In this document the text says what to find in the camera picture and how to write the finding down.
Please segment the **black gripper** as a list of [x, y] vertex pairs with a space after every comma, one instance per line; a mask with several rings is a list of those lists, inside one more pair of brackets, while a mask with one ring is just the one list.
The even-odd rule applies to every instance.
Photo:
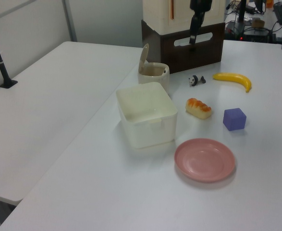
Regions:
[[195, 44], [199, 29], [201, 28], [205, 12], [211, 9], [212, 0], [190, 0], [190, 9], [195, 12], [190, 25], [190, 44]]

